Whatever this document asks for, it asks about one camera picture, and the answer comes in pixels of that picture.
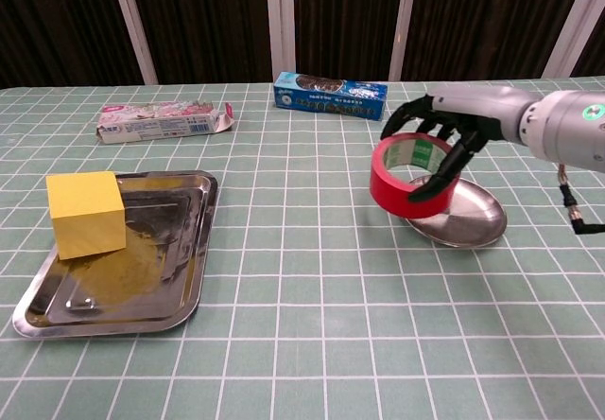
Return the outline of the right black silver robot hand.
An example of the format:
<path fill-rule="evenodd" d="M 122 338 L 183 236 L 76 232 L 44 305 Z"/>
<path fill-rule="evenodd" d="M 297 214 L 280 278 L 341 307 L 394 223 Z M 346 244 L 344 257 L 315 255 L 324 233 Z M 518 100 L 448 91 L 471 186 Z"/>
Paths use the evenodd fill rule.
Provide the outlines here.
<path fill-rule="evenodd" d="M 414 118 L 421 120 L 418 133 L 439 128 L 437 138 L 442 141 L 459 134 L 437 171 L 410 194 L 409 200 L 424 202 L 437 197 L 489 142 L 519 144 L 521 119 L 537 101 L 532 93 L 509 86 L 453 85 L 434 88 L 399 106 L 382 130 L 383 139 Z"/>

